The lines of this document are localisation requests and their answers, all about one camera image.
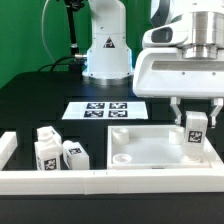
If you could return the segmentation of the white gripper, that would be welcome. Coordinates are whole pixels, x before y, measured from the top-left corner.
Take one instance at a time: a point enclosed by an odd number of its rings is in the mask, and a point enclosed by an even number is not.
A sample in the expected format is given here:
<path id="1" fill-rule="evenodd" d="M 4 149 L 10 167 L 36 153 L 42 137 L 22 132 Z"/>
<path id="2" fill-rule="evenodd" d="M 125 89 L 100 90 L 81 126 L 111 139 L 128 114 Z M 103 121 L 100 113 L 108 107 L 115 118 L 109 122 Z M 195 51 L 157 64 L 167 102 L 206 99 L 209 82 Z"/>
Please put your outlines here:
<path id="1" fill-rule="evenodd" d="M 224 50 L 218 58 L 183 59 L 177 48 L 147 48 L 138 56 L 133 78 L 138 97 L 170 98 L 175 124 L 181 125 L 180 98 L 211 100 L 209 126 L 215 128 L 224 107 Z"/>

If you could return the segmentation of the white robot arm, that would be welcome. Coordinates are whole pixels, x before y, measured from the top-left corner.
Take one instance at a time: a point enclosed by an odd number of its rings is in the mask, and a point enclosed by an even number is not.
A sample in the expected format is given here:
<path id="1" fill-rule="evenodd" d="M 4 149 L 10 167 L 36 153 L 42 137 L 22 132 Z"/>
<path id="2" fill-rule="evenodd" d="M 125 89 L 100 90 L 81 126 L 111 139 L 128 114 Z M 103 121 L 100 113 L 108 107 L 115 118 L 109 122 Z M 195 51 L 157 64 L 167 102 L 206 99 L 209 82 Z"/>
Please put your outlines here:
<path id="1" fill-rule="evenodd" d="M 224 107 L 224 0 L 151 0 L 153 28 L 132 60 L 125 7 L 119 0 L 89 0 L 92 45 L 86 80 L 116 85 L 133 78 L 138 97 L 168 98 L 181 123 L 182 99 L 210 99 L 210 124 Z"/>

